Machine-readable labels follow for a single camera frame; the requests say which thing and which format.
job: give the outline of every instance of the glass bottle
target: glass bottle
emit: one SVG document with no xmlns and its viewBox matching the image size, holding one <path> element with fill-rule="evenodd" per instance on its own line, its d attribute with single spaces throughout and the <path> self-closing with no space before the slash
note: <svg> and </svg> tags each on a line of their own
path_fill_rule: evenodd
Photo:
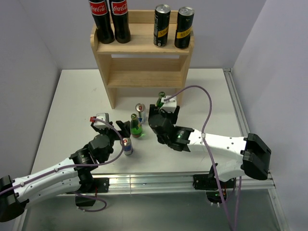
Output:
<svg viewBox="0 0 308 231">
<path fill-rule="evenodd" d="M 142 134 L 142 125 L 139 122 L 136 114 L 131 114 L 130 118 L 130 133 L 133 137 L 138 138 Z"/>
<path fill-rule="evenodd" d="M 161 99 L 162 99 L 163 97 L 165 97 L 165 96 L 166 96 L 166 94 L 165 94 L 163 91 L 161 91 L 161 92 L 158 94 L 158 100 L 157 100 L 157 102 L 156 102 L 156 106 L 157 106 L 157 107 L 161 107 L 162 105 L 164 105 L 164 103 L 161 102 Z"/>
</svg>

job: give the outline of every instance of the gray wall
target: gray wall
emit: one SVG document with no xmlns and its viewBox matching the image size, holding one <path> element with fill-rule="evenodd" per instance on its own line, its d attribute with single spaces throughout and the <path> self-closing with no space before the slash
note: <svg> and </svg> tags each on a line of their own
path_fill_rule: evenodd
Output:
<svg viewBox="0 0 308 231">
<path fill-rule="evenodd" d="M 0 177 L 16 178 L 30 173 L 59 71 L 17 0 L 1 1 L 0 31 Z"/>
<path fill-rule="evenodd" d="M 61 69 L 97 68 L 90 48 L 93 18 L 87 0 L 19 0 Z M 233 67 L 265 0 L 164 0 L 195 9 L 191 67 Z M 128 0 L 154 9 L 161 0 Z"/>
<path fill-rule="evenodd" d="M 308 2 L 267 0 L 234 66 L 252 132 L 272 149 L 271 172 L 292 230 L 307 230 Z"/>
</svg>

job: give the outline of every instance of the bottle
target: bottle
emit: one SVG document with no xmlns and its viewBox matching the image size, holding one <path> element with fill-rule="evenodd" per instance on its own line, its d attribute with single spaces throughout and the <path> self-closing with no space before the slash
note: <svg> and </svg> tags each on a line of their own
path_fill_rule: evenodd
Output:
<svg viewBox="0 0 308 231">
<path fill-rule="evenodd" d="M 130 133 L 132 134 L 133 137 L 138 138 L 142 134 L 142 125 L 139 122 L 137 115 L 131 114 L 130 116 L 131 121 L 130 121 Z"/>
<path fill-rule="evenodd" d="M 111 29 L 107 0 L 89 1 L 92 16 L 97 27 L 97 38 L 101 43 L 111 43 L 115 40 Z"/>
<path fill-rule="evenodd" d="M 165 96 L 166 96 L 166 94 L 165 94 L 163 91 L 161 91 L 161 92 L 158 94 L 158 100 L 157 100 L 157 102 L 156 102 L 156 106 L 157 106 L 157 107 L 161 107 L 162 105 L 164 105 L 164 103 L 161 102 L 161 100 L 162 100 L 162 98 L 165 97 Z"/>
<path fill-rule="evenodd" d="M 130 41 L 128 9 L 126 0 L 109 0 L 112 21 L 115 26 L 115 38 L 119 43 Z"/>
</svg>

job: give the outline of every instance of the silver can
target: silver can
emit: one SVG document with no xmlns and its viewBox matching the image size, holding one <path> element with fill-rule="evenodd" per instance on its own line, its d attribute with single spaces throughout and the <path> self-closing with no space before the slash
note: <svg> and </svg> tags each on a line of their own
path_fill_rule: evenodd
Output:
<svg viewBox="0 0 308 231">
<path fill-rule="evenodd" d="M 133 144 L 130 138 L 123 138 L 124 154 L 131 155 L 133 153 Z"/>
<path fill-rule="evenodd" d="M 138 103 L 136 105 L 136 111 L 137 111 L 137 117 L 141 124 L 143 124 L 146 121 L 146 110 L 145 105 L 142 103 Z"/>
</svg>

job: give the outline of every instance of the coke bottle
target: coke bottle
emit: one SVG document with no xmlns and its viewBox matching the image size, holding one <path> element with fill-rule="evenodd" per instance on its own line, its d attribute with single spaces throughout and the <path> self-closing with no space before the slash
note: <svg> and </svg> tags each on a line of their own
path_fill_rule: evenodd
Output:
<svg viewBox="0 0 308 231">
<path fill-rule="evenodd" d="M 111 29 L 110 15 L 106 1 L 91 0 L 89 4 L 97 27 L 97 38 L 100 42 L 108 44 L 113 42 L 115 37 Z"/>
<path fill-rule="evenodd" d="M 130 41 L 128 9 L 126 0 L 109 0 L 112 21 L 115 26 L 115 38 L 119 43 Z"/>
</svg>

